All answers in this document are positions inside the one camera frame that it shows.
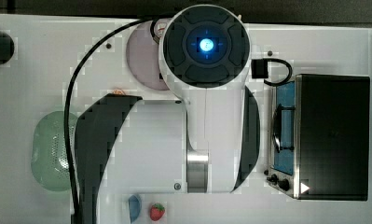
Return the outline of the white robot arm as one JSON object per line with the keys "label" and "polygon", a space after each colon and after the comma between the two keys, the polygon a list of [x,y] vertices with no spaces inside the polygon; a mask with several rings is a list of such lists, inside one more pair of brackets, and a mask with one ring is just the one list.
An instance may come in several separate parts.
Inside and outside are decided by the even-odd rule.
{"label": "white robot arm", "polygon": [[143,194],[233,193],[255,168],[252,43],[232,12],[178,12],[158,44],[169,99],[107,94],[77,121],[78,224],[132,224]]}

